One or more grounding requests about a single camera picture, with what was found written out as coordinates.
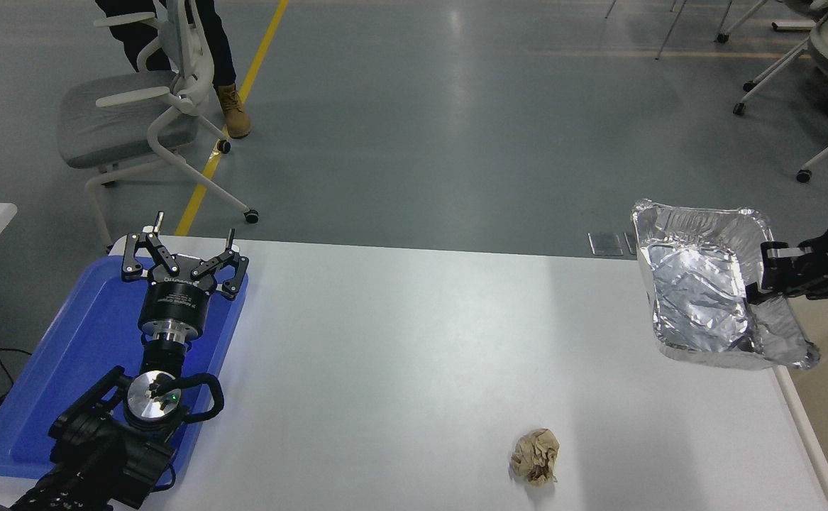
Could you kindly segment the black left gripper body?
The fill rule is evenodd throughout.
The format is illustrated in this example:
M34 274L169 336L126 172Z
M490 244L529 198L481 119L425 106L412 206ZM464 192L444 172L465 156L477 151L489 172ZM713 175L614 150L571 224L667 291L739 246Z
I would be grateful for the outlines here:
M174 276L164 265L151 268L150 284L138 318L140 330L150 331L152 324L168 320L186 324L194 331L205 329L211 292L218 282L213 275L193 279L192 272L201 262L193 256L176 256L175 265L180 271Z

